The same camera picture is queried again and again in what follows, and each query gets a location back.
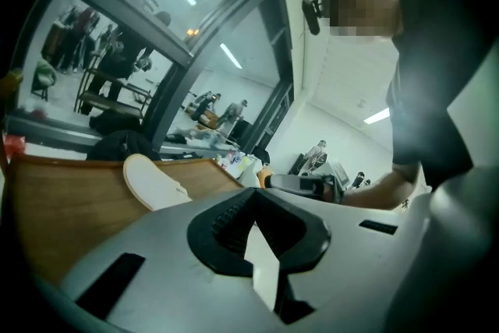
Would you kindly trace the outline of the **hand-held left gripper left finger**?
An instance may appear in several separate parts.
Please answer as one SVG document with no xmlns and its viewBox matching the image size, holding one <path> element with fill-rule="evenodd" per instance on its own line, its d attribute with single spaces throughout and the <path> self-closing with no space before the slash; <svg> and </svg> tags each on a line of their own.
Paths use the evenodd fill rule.
<svg viewBox="0 0 499 333">
<path fill-rule="evenodd" d="M 251 277 L 245 259 L 248 236 L 256 221 L 254 189 L 245 189 L 198 214 L 188 225 L 192 253 L 219 275 Z"/>
</svg>

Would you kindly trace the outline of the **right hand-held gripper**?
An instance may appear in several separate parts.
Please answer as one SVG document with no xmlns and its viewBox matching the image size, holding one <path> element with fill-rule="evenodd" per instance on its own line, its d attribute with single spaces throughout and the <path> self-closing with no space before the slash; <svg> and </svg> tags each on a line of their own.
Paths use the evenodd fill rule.
<svg viewBox="0 0 499 333">
<path fill-rule="evenodd" d="M 334 175 L 270 175 L 268 187 L 331 204 L 342 204 L 345 194 Z"/>
</svg>

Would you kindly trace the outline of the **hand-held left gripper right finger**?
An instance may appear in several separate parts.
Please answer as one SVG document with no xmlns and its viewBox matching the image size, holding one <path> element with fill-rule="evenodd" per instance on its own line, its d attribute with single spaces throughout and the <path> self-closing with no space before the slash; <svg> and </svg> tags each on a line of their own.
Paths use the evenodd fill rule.
<svg viewBox="0 0 499 333">
<path fill-rule="evenodd" d="M 331 242 L 324 220 L 301 207 L 256 190 L 255 222 L 286 274 L 311 271 Z"/>
</svg>

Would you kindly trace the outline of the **white slipper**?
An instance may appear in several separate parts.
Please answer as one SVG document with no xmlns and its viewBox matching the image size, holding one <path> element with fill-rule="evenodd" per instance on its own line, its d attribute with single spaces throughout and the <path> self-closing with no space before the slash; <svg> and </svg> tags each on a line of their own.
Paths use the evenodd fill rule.
<svg viewBox="0 0 499 333">
<path fill-rule="evenodd" d="M 148 210 L 158 211 L 189 203 L 185 188 L 142 154 L 132 154 L 123 163 L 123 177 L 131 194 Z"/>
</svg>

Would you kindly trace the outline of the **person's right forearm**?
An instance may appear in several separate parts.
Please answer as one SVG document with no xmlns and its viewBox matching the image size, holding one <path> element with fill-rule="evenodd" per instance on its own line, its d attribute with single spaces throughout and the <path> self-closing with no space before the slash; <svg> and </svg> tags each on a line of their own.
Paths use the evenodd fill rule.
<svg viewBox="0 0 499 333">
<path fill-rule="evenodd" d="M 349 207 L 390 211 L 412 195 L 418 180 L 420 164 L 396 165 L 370 186 L 344 193 L 342 204 Z"/>
</svg>

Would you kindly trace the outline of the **white black standing device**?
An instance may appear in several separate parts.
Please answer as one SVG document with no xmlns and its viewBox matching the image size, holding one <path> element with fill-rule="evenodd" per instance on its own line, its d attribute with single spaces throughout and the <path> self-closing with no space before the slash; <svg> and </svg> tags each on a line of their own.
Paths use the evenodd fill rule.
<svg viewBox="0 0 499 333">
<path fill-rule="evenodd" d="M 307 154 L 309 165 L 306 169 L 308 172 L 315 171 L 327 161 L 326 147 L 327 142 L 325 140 L 320 140 L 319 143 L 309 151 Z"/>
</svg>

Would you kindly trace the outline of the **orange cushion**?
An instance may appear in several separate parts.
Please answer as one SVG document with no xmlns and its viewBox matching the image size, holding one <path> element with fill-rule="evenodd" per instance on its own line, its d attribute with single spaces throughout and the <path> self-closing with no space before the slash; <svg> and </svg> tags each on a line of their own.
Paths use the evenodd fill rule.
<svg viewBox="0 0 499 333">
<path fill-rule="evenodd" d="M 273 172 L 265 165 L 258 173 L 257 178 L 262 189 L 267 188 L 266 179 L 273 175 Z"/>
</svg>

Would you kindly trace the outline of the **green bottle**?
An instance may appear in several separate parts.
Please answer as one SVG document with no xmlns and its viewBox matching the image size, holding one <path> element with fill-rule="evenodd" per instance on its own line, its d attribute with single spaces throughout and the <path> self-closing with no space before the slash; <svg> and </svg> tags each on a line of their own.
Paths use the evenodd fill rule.
<svg viewBox="0 0 499 333">
<path fill-rule="evenodd" d="M 238 163 L 237 168 L 236 168 L 235 178 L 239 179 L 241 177 L 241 175 L 244 173 L 244 171 L 247 170 L 248 167 L 250 167 L 252 163 L 254 163 L 254 160 L 249 155 L 245 155 L 244 157 L 241 157 L 241 160 Z"/>
</svg>

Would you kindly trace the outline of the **ceiling light panel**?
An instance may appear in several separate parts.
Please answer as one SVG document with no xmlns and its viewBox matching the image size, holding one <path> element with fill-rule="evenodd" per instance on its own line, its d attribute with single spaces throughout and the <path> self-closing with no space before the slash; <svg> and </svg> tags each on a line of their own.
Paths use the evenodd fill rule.
<svg viewBox="0 0 499 333">
<path fill-rule="evenodd" d="M 382 111 L 364 119 L 363 122 L 366 123 L 367 125 L 372 125 L 376 122 L 382 121 L 382 120 L 387 119 L 389 117 L 390 117 L 390 109 L 385 108 Z"/>
</svg>

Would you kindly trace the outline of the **black jacket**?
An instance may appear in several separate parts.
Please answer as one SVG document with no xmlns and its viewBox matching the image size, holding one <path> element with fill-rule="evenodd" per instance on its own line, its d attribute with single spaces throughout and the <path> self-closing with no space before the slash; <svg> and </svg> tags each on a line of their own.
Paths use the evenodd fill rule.
<svg viewBox="0 0 499 333">
<path fill-rule="evenodd" d="M 120 130 L 99 140 L 88 152 L 88 161 L 124 161 L 133 154 L 141 154 L 152 161 L 160 161 L 159 153 L 140 133 Z"/>
</svg>

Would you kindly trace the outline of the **wooden shoe rack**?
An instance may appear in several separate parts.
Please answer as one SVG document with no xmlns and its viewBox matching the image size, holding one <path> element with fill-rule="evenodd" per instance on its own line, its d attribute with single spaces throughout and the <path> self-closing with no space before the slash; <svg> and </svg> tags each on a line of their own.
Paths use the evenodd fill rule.
<svg viewBox="0 0 499 333">
<path fill-rule="evenodd" d="M 5 104 L 22 79 L 18 70 L 0 77 L 0 281 L 35 274 L 58 285 L 80 258 L 152 208 L 128 188 L 121 162 L 7 158 Z"/>
</svg>

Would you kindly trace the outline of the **person's black clothing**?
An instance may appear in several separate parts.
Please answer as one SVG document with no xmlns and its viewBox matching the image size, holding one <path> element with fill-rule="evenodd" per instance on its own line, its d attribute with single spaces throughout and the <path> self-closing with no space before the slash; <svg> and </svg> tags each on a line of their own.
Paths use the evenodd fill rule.
<svg viewBox="0 0 499 333">
<path fill-rule="evenodd" d="M 436 189 L 472 160 L 448 106 L 471 80 L 499 31 L 490 0 L 399 0 L 403 31 L 387 92 L 396 165 L 421 165 Z"/>
</svg>

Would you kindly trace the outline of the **red packet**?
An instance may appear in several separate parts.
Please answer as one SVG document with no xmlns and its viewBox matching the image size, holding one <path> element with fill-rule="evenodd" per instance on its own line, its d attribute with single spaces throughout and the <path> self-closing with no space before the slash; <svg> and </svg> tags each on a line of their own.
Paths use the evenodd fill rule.
<svg viewBox="0 0 499 333">
<path fill-rule="evenodd" d="M 5 154 L 10 159 L 14 154 L 24 154 L 26 140 L 24 136 L 6 135 L 4 138 Z"/>
</svg>

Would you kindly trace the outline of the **black window frame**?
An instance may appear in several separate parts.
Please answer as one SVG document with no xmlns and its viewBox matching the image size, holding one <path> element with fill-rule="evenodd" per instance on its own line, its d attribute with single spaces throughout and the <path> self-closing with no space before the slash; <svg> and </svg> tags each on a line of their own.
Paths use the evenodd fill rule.
<svg viewBox="0 0 499 333">
<path fill-rule="evenodd" d="M 293 98 L 285 0 L 32 0 L 6 132 L 86 152 L 131 129 L 156 151 L 250 152 Z"/>
</svg>

